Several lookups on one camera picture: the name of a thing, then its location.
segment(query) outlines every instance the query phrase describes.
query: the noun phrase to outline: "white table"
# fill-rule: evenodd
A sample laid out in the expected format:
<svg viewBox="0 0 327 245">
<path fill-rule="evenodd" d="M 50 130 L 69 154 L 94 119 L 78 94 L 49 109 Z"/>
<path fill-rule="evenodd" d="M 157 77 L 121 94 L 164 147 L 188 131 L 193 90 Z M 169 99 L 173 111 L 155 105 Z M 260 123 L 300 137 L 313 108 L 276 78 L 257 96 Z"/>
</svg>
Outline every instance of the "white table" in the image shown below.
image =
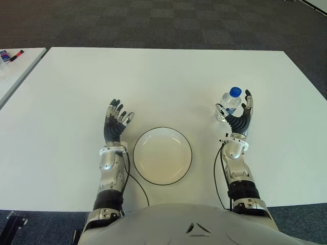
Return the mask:
<svg viewBox="0 0 327 245">
<path fill-rule="evenodd" d="M 46 49 L 44 47 L 37 48 L 8 48 L 6 50 L 10 57 L 16 55 L 20 50 L 24 53 L 16 60 L 9 63 L 8 78 L 5 81 L 0 82 L 0 108 L 5 101 L 10 97 L 13 91 L 20 85 L 24 78 L 29 74 L 37 62 L 41 59 Z"/>
<path fill-rule="evenodd" d="M 153 127 L 174 128 L 191 144 L 191 168 L 175 184 L 150 184 L 132 165 L 151 205 L 219 206 L 213 163 L 230 129 L 214 105 L 232 86 L 253 94 L 246 162 L 267 206 L 327 202 L 327 102 L 284 52 L 55 47 L 0 111 L 0 209 L 90 211 L 113 98 L 135 112 L 121 137 L 131 156 Z M 146 205 L 133 179 L 124 200 L 125 210 Z"/>
</svg>

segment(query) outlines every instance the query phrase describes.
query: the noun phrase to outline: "black fingertip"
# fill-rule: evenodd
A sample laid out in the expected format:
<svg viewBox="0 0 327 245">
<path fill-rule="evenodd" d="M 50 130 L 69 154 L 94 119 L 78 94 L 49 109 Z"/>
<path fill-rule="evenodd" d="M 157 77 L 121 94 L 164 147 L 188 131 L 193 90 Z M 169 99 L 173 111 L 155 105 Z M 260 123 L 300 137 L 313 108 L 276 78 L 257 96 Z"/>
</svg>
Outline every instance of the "black fingertip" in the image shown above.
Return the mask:
<svg viewBox="0 0 327 245">
<path fill-rule="evenodd" d="M 123 108 L 123 104 L 121 104 L 120 106 L 118 106 L 117 110 L 120 111 Z"/>
<path fill-rule="evenodd" d="M 110 102 L 110 105 L 111 105 L 111 106 L 114 106 L 115 103 L 116 103 L 116 99 L 113 99 L 113 100 Z"/>
</svg>

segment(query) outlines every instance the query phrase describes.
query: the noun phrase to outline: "marker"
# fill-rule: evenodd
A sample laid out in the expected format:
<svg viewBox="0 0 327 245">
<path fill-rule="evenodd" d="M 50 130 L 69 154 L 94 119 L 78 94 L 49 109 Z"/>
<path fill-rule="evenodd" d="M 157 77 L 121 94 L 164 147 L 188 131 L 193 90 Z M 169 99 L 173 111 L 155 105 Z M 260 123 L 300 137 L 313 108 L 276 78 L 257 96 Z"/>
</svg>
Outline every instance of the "marker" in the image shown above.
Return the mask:
<svg viewBox="0 0 327 245">
<path fill-rule="evenodd" d="M 11 57 L 9 59 L 9 62 L 13 62 L 15 59 L 17 59 L 17 57 L 19 57 L 22 53 L 24 53 L 23 50 L 20 50 L 16 55 L 14 55 L 13 57 Z"/>
</svg>

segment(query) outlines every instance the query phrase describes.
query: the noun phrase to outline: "wire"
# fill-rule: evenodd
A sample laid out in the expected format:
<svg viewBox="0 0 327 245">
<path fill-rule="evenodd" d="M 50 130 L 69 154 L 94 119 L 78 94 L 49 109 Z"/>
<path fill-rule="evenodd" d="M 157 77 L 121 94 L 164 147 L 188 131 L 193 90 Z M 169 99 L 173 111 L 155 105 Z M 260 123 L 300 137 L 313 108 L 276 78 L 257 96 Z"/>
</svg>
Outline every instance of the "wire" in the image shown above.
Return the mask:
<svg viewBox="0 0 327 245">
<path fill-rule="evenodd" d="M 128 155 L 128 152 L 126 151 L 126 148 L 125 148 L 125 152 L 126 152 L 126 156 L 127 156 L 127 160 L 128 160 L 128 170 L 126 170 L 126 165 L 124 163 L 124 167 L 125 167 L 125 170 L 127 172 L 127 178 L 125 180 L 125 183 L 124 183 L 124 186 L 123 186 L 123 189 L 122 189 L 122 194 L 124 194 L 124 191 L 125 191 L 125 188 L 126 188 L 126 185 L 127 185 L 127 181 L 128 181 L 129 176 L 130 176 L 130 171 L 131 171 L 131 162 L 129 160 L 129 155 Z"/>
<path fill-rule="evenodd" d="M 216 188 L 217 196 L 218 196 L 218 198 L 219 198 L 219 201 L 220 201 L 221 205 L 222 205 L 223 208 L 225 209 L 224 204 L 223 204 L 223 202 L 221 201 L 221 198 L 220 198 L 219 193 L 218 193 L 217 181 L 216 181 L 216 162 L 217 162 L 217 158 L 218 158 L 219 152 L 220 152 L 220 153 L 222 152 L 222 148 L 223 148 L 224 145 L 225 145 L 225 143 L 222 143 L 221 147 L 219 148 L 219 150 L 218 150 L 218 152 L 217 152 L 217 154 L 216 154 L 215 163 L 214 163 L 214 180 L 215 180 L 215 188 Z"/>
<path fill-rule="evenodd" d="M 229 190 L 229 184 L 228 184 L 228 180 L 227 180 L 227 175 L 226 175 L 226 172 L 225 172 L 225 168 L 224 168 L 224 163 L 223 163 L 223 157 L 222 157 L 222 154 L 223 154 L 223 147 L 224 147 L 225 143 L 223 143 L 221 145 L 221 151 L 220 151 L 220 163 L 221 163 L 221 167 L 223 169 L 223 173 L 224 173 L 224 177 L 225 177 L 225 181 L 226 181 L 226 185 L 227 185 L 227 188 Z M 232 211 L 232 208 L 231 208 L 231 198 L 229 198 L 229 210 Z"/>
<path fill-rule="evenodd" d="M 140 188 L 142 189 L 146 199 L 147 199 L 147 204 L 148 204 L 148 207 L 150 206 L 150 203 L 149 203 L 149 198 L 148 198 L 148 195 L 147 193 L 145 192 L 144 188 L 142 187 L 142 185 L 140 184 L 140 182 L 130 173 L 130 168 L 131 168 L 131 162 L 130 162 L 130 159 L 129 159 L 129 154 L 128 152 L 126 151 L 126 156 L 127 156 L 127 161 L 128 161 L 128 169 L 126 168 L 126 165 L 124 164 L 124 168 L 125 168 L 125 171 L 127 173 L 127 178 L 126 178 L 126 181 L 125 181 L 125 184 L 124 184 L 124 187 L 123 187 L 123 190 L 122 190 L 122 193 L 124 193 L 124 190 L 125 190 L 125 187 L 126 187 L 126 184 L 127 184 L 127 181 L 128 181 L 128 177 L 130 176 L 133 180 L 135 180 L 135 182 L 140 186 Z M 123 208 L 121 208 L 121 213 L 122 213 L 122 216 L 125 216 L 125 213 L 123 211 Z"/>
</svg>

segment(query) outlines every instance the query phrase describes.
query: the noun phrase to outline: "floor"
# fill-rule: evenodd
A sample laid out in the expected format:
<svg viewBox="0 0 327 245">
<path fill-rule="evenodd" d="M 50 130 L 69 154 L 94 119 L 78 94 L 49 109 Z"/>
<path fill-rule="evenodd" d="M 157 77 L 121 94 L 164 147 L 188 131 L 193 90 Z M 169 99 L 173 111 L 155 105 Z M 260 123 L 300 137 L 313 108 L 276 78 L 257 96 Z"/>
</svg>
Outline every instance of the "floor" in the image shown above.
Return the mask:
<svg viewBox="0 0 327 245">
<path fill-rule="evenodd" d="M 327 17 L 299 0 L 10 0 L 4 48 L 94 46 L 284 51 L 327 99 Z M 280 230 L 327 243 L 327 204 L 270 208 Z M 0 211 L 0 231 L 8 211 Z M 70 244 L 86 213 L 23 212 L 13 244 Z"/>
</svg>

